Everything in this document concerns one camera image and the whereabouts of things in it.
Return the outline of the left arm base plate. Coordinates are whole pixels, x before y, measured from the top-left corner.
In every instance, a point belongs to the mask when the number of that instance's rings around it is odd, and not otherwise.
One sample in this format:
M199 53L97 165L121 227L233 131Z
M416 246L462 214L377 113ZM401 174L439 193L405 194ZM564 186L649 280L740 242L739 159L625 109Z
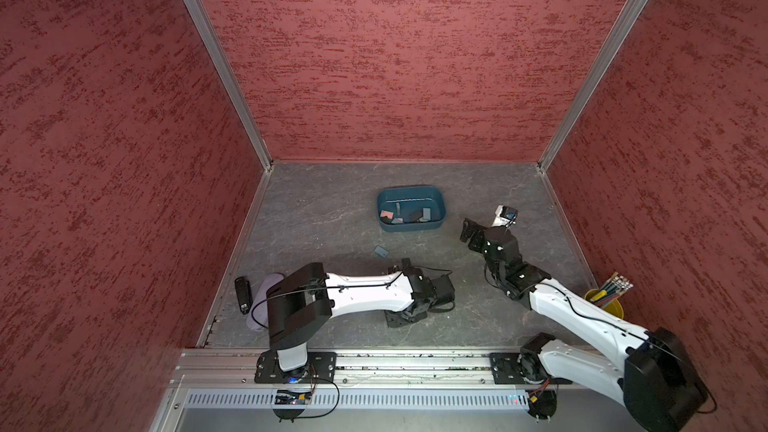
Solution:
M257 362L253 382L256 384L311 384L320 378L322 382L333 381L337 354L334 352L309 352L308 362L303 369L283 371L279 366L276 351L263 352Z

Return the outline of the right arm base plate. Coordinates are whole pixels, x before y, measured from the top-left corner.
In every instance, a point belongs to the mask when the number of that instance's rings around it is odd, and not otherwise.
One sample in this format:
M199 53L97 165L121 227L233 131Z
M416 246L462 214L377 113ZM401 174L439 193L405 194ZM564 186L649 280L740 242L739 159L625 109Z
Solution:
M538 356L529 352L491 353L490 369L496 385L539 388L548 384L571 385L572 381L551 376Z

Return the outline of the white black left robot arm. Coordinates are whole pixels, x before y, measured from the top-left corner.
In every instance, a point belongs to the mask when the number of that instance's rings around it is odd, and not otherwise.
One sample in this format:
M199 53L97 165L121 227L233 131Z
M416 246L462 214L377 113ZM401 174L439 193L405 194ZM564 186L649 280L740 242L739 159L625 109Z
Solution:
M249 320L265 329L270 349L259 357L256 383L307 383L334 376L336 355L311 353L308 342L330 320L381 312L389 328L401 328L455 307L450 272L436 278L404 259L387 274L344 276L309 263L259 291Z

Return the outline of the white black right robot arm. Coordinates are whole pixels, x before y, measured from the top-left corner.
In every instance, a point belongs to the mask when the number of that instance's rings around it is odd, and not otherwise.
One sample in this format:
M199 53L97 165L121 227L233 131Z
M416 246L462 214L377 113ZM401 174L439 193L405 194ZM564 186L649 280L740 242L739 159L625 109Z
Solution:
M632 324L573 293L523 259L509 225L503 218L490 227L466 219L460 239L482 255L493 287L591 347L575 348L547 333L521 346L517 370L535 387L531 400L564 379L613 399L646 431L679 431L694 415L708 413L705 405L716 400L674 333Z

